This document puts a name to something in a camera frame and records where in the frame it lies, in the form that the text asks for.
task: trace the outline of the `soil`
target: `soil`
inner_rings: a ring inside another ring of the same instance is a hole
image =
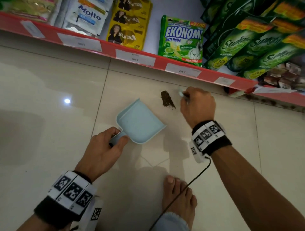
[[[161,98],[162,98],[164,107],[176,108],[172,99],[171,99],[171,97],[170,97],[170,94],[167,91],[162,91],[161,92]]]

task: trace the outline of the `price label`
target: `price label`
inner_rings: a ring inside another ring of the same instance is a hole
[[[21,21],[20,23],[34,38],[45,38],[37,26],[35,26],[31,21]]]
[[[80,38],[77,36],[57,33],[60,40],[65,46],[78,47],[92,51],[102,52],[101,43],[91,38]]]
[[[220,85],[227,86],[227,87],[230,86],[234,82],[235,82],[235,80],[224,78],[224,77],[219,77],[218,79],[216,79],[214,81],[214,83],[216,83],[216,84],[220,84]]]
[[[278,87],[258,87],[255,89],[253,94],[264,94],[264,93],[292,93],[296,90],[278,88]]]
[[[167,64],[165,71],[175,73],[175,74],[187,75],[187,76],[191,76],[191,77],[195,77],[195,78],[197,78],[201,73],[201,71],[199,71],[197,69],[193,69],[190,67],[184,67],[184,66],[178,66],[175,64],[171,64],[171,63]]]
[[[144,64],[146,66],[154,66],[156,58],[149,57],[146,55],[139,55],[131,52],[121,51],[116,49],[117,59],[121,59],[128,62],[133,62],[137,64]]]

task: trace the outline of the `light blue dustpan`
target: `light blue dustpan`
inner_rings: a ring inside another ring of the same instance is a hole
[[[144,144],[166,127],[140,99],[117,115],[117,124],[122,131],[110,140],[112,145],[125,135],[136,144]]]

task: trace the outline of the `dustpan handle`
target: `dustpan handle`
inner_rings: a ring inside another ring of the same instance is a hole
[[[111,144],[112,146],[116,145],[117,142],[119,141],[119,139],[125,135],[126,135],[126,133],[124,131],[121,131],[120,133],[116,134],[114,137],[111,138],[111,140],[109,141],[109,144]]]

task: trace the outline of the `hand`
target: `hand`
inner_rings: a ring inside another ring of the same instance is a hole
[[[127,136],[123,136],[111,148],[109,146],[111,136],[119,132],[120,130],[117,128],[111,127],[98,135],[92,136],[85,154],[75,167],[75,170],[88,176],[92,182],[109,171],[121,156],[123,148],[129,140]]]
[[[183,94],[189,98],[189,104],[181,99],[181,113],[192,129],[202,121],[214,120],[216,103],[209,92],[188,87]]]

